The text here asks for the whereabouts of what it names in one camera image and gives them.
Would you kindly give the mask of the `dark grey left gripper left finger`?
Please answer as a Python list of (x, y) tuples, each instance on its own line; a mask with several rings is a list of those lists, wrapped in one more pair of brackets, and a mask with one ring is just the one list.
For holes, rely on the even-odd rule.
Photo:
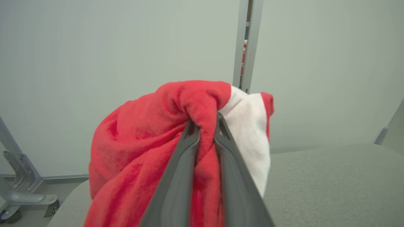
[(188, 227), (200, 128), (189, 120), (146, 208), (140, 227)]

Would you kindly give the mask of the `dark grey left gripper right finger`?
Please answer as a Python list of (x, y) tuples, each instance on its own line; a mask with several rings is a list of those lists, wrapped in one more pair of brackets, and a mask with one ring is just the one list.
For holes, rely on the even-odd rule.
[(217, 113), (215, 146), (221, 167), (226, 227), (274, 227), (228, 124)]

